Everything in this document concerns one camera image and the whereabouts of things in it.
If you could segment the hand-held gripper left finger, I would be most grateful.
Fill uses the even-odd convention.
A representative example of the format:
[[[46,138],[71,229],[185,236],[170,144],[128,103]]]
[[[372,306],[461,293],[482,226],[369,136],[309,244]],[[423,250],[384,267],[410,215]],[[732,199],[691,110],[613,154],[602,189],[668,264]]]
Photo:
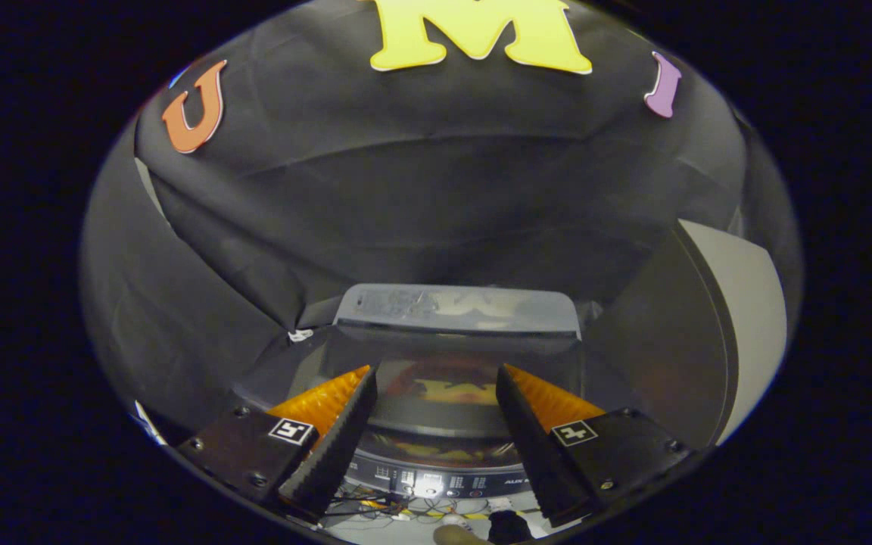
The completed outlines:
[[[242,401],[177,449],[240,500],[318,523],[350,468],[376,400],[376,369],[365,365],[268,410]]]

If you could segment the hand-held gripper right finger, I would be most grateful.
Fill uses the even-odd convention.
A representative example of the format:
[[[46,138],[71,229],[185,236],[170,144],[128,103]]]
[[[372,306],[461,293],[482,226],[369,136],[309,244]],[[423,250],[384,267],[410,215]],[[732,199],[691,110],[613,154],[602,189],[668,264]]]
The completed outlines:
[[[496,400],[543,517],[603,520],[691,472],[696,452],[643,412],[608,412],[508,363]]]

